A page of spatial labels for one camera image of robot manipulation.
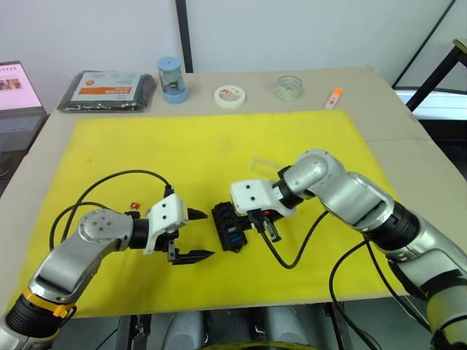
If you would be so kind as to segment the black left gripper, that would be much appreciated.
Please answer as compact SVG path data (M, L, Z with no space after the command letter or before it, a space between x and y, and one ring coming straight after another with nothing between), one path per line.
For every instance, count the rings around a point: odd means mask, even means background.
M187 208L188 219L198 220L207 219L208 215L198 209ZM155 252L167 253L168 261L172 265L189 265L201 262L208 257L211 257L214 252L198 249L190 250L186 254L180 253L180 250L175 247L175 239L179 238L180 234L178 230L172 233L162 233L156 238L154 245Z

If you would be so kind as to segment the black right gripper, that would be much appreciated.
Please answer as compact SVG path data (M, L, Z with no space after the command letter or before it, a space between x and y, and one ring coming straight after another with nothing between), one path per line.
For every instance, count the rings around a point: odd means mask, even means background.
M283 216L278 211L272 209L253 209L243 216L243 228L255 228L259 233L264 233L266 229L269 239L276 243L282 238L278 234L274 222L282 218Z

